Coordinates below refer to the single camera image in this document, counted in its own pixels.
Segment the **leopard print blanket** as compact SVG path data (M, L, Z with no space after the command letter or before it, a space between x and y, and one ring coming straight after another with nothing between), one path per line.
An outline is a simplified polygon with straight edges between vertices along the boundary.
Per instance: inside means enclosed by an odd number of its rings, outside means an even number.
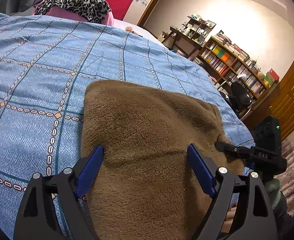
M106 0L42 0L35 6L33 15L114 25L112 9Z

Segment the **blue patterned bedspread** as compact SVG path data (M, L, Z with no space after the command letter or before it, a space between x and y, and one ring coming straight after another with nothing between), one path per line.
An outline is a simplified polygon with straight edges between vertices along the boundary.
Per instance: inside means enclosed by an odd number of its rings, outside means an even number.
M207 72L162 45L107 25L0 13L0 228L8 238L31 176L79 159L86 87L107 79L216 105L231 142L254 144Z

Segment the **black office chair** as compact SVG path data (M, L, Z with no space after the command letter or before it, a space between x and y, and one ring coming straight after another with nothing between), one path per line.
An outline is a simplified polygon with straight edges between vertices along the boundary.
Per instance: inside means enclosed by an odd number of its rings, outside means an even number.
M227 104L234 111L236 116L240 120L244 120L252 110L252 98L250 97L247 90L243 87L243 82L235 81L231 82L230 89L231 93L225 93L220 90L223 85L227 83L228 80L225 80L219 87L218 91L222 98L227 102Z

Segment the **pink blanket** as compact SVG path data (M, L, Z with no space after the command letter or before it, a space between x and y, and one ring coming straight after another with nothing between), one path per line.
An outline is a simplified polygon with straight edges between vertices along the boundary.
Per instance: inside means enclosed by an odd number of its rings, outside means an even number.
M112 10L105 0L42 0L32 14L114 25Z

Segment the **dark wooden side table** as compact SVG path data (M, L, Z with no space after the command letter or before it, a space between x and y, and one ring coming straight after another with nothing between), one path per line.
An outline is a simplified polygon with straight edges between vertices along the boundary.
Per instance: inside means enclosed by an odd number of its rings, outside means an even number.
M200 52L203 49L203 46L200 43L189 38L181 31L179 31L176 27L170 26L170 32L165 33L163 31L162 35L164 37L161 42L162 44L165 44L169 38L173 38L173 42L172 45L169 47L169 50L173 50L174 47L177 47L178 50L181 51L183 53L183 56L185 56L186 58L190 58L195 52ZM180 46L176 44L180 39L183 39L193 47L193 49L189 53L185 52Z

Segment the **wooden bookshelf with books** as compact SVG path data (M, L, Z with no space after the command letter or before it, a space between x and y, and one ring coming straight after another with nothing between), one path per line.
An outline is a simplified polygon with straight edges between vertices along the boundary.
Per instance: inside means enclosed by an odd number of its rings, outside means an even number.
M239 82L252 100L263 98L271 85L259 77L256 61L234 46L221 33L211 36L194 59L206 70L216 87L229 92L233 82Z

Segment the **brown fleece pants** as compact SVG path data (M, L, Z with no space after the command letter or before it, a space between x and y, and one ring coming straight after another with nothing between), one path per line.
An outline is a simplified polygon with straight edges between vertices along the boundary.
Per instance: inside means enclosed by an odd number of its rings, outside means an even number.
M195 144L218 166L243 172L226 142L216 106L133 83L100 80L84 98L81 156L97 145L104 159L87 203L100 239L190 239L211 203L186 151Z

